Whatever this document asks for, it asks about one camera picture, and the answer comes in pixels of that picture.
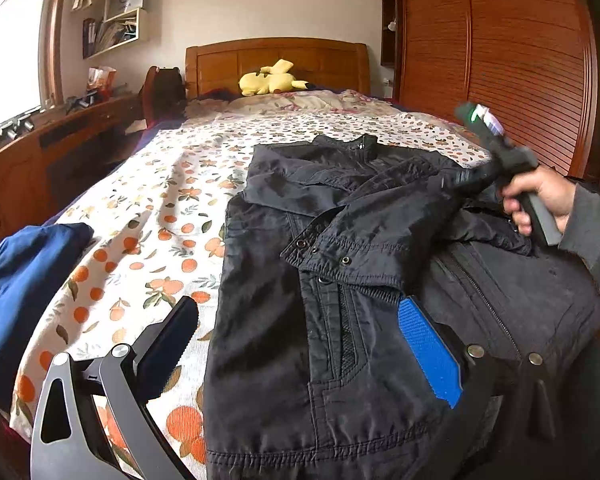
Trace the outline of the grey sleeve forearm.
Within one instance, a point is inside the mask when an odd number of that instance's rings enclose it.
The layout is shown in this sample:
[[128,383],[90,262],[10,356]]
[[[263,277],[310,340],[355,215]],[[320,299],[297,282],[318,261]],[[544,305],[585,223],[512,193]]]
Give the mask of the grey sleeve forearm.
[[582,258],[600,288],[600,196],[576,186],[559,248]]

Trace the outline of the person's right hand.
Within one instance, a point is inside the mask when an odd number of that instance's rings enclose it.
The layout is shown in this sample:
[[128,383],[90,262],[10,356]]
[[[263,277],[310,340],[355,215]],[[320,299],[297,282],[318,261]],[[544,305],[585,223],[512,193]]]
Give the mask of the person's right hand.
[[501,188],[504,211],[512,217],[522,235],[530,236],[533,231],[531,218],[517,200],[522,193],[539,196],[553,215],[558,231],[565,232],[576,194],[574,183],[550,168],[539,166],[533,171],[516,174],[508,185]]

